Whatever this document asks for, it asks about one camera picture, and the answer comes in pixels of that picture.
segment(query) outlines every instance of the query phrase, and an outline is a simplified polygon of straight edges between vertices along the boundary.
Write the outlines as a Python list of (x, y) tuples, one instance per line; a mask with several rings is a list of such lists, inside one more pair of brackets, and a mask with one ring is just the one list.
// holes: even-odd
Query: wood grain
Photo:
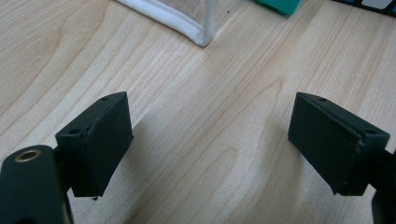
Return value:
[(0, 161), (128, 91), (135, 140), (76, 223), (373, 223), (333, 196), (287, 131), (294, 96), (326, 97), (396, 148), (396, 22), (330, 0), (285, 18), (244, 1), (205, 49), (110, 0), (0, 0)]

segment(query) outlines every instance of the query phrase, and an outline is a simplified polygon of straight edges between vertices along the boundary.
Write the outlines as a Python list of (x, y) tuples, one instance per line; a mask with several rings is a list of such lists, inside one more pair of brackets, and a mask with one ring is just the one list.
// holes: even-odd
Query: clear plastic box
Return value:
[(206, 46), (243, 0), (117, 0)]

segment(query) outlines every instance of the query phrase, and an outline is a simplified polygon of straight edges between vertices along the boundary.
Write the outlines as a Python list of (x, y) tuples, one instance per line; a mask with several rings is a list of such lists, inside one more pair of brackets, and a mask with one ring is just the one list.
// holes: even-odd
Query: black clamp jaw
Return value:
[(0, 174), (0, 223), (73, 223), (66, 192), (103, 196), (131, 145), (126, 92), (96, 101), (55, 135), (58, 146), (21, 149)]
[(396, 223), (396, 154), (389, 134), (331, 101), (298, 92), (289, 140), (334, 194), (361, 196), (370, 184), (375, 224)]

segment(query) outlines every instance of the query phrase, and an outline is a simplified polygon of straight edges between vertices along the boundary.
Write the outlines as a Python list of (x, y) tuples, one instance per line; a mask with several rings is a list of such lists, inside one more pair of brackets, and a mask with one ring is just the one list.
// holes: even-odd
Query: black plastic block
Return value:
[(369, 158), (380, 156), (389, 134), (327, 99), (298, 92), (289, 140), (334, 194), (362, 195)]
[(52, 148), (27, 147), (4, 160), (0, 223), (64, 223), (68, 219), (65, 199)]
[(102, 196), (134, 138), (126, 92), (96, 101), (55, 136), (75, 196)]

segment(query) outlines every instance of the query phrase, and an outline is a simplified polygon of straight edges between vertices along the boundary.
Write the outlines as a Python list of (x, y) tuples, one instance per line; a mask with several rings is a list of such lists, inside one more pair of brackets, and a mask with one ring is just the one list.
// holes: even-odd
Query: screw hole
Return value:
[(70, 132), (69, 132), (70, 134), (76, 134), (76, 133), (79, 133), (79, 129), (73, 129), (73, 130), (70, 130)]
[(33, 150), (28, 150), (20, 153), (16, 158), (16, 162), (26, 162), (26, 161), (32, 161), (35, 158), (39, 157), (41, 155), (41, 151), (38, 149), (33, 149)]
[(364, 130), (366, 133), (369, 133), (369, 134), (375, 134), (375, 131), (373, 131), (373, 130), (370, 130), (370, 129), (367, 129), (367, 130)]

